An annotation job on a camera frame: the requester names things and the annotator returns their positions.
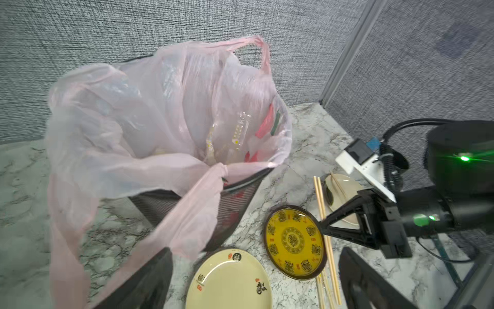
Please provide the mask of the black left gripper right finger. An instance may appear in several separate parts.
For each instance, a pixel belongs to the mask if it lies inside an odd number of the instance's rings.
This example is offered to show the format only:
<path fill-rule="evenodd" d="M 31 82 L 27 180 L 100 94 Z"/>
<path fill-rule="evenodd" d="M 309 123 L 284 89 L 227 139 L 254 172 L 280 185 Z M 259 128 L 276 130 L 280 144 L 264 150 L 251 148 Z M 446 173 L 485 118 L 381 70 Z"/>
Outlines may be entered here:
<path fill-rule="evenodd" d="M 344 247 L 338 262 L 347 308 L 415 308 L 356 252 Z"/>

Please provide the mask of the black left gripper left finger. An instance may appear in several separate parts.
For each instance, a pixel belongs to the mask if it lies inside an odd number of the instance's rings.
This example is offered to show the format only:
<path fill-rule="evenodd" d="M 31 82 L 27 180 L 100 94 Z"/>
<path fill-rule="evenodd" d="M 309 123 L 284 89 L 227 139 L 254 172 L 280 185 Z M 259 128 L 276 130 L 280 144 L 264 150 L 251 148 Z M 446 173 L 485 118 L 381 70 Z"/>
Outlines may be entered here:
<path fill-rule="evenodd" d="M 163 308 L 172 274 L 172 252 L 164 248 L 96 307 Z"/>

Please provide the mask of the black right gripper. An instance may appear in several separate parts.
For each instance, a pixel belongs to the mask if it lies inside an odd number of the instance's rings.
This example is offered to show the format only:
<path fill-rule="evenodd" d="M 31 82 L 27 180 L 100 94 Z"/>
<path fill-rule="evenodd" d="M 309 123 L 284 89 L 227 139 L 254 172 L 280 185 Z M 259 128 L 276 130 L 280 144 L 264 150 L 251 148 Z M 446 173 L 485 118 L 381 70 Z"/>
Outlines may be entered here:
<path fill-rule="evenodd" d="M 355 215 L 361 230 L 332 227 Z M 375 189 L 364 189 L 320 221 L 324 235 L 382 251 L 387 259 L 410 258 L 412 251 L 397 205 Z"/>

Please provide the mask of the pair of bare wooden chopsticks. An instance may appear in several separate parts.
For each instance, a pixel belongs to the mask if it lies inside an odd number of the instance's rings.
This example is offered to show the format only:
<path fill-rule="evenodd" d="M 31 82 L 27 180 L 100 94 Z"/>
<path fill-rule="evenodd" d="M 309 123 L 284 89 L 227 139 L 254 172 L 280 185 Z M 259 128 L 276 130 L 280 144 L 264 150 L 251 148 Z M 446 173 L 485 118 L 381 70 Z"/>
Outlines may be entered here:
<path fill-rule="evenodd" d="M 332 180 L 334 181 L 334 183 L 336 184 L 337 188 L 340 190 L 340 192 L 342 193 L 342 196 L 344 197 L 344 200 L 345 201 L 348 201 L 348 197 L 345 193 L 345 191 L 343 190 L 342 186 L 339 184 L 338 180 L 335 178 L 335 175 L 333 172 L 330 172 L 330 175 L 331 175 L 331 178 Z"/>

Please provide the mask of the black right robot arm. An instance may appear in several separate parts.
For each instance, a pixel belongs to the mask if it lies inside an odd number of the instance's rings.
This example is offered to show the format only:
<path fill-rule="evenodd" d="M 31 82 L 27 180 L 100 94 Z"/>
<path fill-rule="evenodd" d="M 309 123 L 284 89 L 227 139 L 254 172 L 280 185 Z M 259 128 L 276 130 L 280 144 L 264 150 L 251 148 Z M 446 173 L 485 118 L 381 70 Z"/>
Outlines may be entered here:
<path fill-rule="evenodd" d="M 389 142 L 417 126 L 430 126 L 424 165 L 432 185 L 404 191 L 409 164 Z M 410 238 L 493 232 L 492 121 L 412 119 L 388 129 L 378 145 L 375 150 L 356 139 L 337 158 L 345 172 L 359 172 L 371 186 L 319 222 L 323 235 L 382 251 L 389 259 L 411 257 Z"/>

